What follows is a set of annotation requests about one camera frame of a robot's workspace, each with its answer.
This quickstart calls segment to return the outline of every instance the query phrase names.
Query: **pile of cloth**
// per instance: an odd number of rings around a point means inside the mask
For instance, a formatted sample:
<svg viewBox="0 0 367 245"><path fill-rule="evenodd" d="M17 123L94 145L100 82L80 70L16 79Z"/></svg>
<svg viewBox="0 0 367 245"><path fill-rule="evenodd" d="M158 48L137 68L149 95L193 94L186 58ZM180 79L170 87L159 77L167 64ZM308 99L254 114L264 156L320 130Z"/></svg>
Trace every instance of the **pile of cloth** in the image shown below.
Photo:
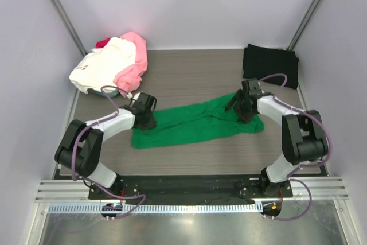
<svg viewBox="0 0 367 245"><path fill-rule="evenodd" d="M105 85L117 86L132 92L140 86L142 75L148 67L145 40L135 32L120 37L112 37L96 44L71 72L70 81L83 93L89 91L101 94ZM119 93L106 88L110 96Z"/></svg>

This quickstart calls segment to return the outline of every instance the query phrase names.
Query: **back wall panel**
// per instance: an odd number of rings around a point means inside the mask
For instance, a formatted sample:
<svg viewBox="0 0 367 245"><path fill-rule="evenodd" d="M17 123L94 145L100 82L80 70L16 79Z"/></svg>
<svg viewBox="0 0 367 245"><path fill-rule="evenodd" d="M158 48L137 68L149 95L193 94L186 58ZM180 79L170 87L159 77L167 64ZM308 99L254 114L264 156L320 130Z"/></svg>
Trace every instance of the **back wall panel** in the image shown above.
<svg viewBox="0 0 367 245"><path fill-rule="evenodd" d="M130 30L149 49L287 47L312 0L60 0L87 49Z"/></svg>

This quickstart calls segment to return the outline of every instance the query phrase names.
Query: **wood grain surface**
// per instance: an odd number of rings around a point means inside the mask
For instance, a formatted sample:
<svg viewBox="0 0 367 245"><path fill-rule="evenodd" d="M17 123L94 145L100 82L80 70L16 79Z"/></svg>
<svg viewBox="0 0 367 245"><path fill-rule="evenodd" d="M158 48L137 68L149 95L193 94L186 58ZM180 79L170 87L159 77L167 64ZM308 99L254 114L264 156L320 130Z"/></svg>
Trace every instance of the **wood grain surface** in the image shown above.
<svg viewBox="0 0 367 245"><path fill-rule="evenodd" d="M148 52L149 67L138 91L158 100L157 110L203 102L241 88L242 49L160 50ZM262 83L265 91L278 86ZM301 107L296 90L284 88L281 100ZM128 103L118 96L118 105ZM75 118L93 120L114 111L101 96L80 93ZM281 129L261 116L264 131L189 145L133 149L132 130L107 140L100 160L119 174L252 174L272 164L281 154ZM304 170L318 173L319 169ZM67 168L61 174L69 174Z"/></svg>

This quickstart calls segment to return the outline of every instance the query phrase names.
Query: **reflective floor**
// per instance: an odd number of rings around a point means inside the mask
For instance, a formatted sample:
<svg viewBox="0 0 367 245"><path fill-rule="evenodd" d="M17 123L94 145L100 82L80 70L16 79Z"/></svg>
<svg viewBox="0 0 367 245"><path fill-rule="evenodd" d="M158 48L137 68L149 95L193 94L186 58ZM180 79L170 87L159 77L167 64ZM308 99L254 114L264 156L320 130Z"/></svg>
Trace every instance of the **reflective floor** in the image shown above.
<svg viewBox="0 0 367 245"><path fill-rule="evenodd" d="M285 201L279 217L294 217L306 205L305 201ZM292 222L263 219L259 213L132 215L115 222L105 222L100 215L48 215L40 244L344 245L347 242L333 201L320 200L313 202L306 216Z"/></svg>

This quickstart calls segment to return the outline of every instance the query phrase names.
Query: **white wall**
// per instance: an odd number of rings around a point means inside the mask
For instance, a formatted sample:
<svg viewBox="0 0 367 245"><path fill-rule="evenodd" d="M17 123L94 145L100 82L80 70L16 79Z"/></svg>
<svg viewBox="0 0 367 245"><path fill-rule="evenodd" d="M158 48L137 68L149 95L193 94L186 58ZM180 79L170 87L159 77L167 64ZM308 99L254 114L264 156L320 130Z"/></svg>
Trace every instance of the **white wall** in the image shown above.
<svg viewBox="0 0 367 245"><path fill-rule="evenodd" d="M84 46L134 30L149 49L287 47L311 0L60 0Z"/></svg>
<svg viewBox="0 0 367 245"><path fill-rule="evenodd" d="M367 5L323 0L296 47L311 108L321 112L335 145L327 166L341 175L367 230Z"/></svg>
<svg viewBox="0 0 367 245"><path fill-rule="evenodd" d="M0 0L0 243L24 244L32 204L49 178L81 56L49 0Z"/></svg>

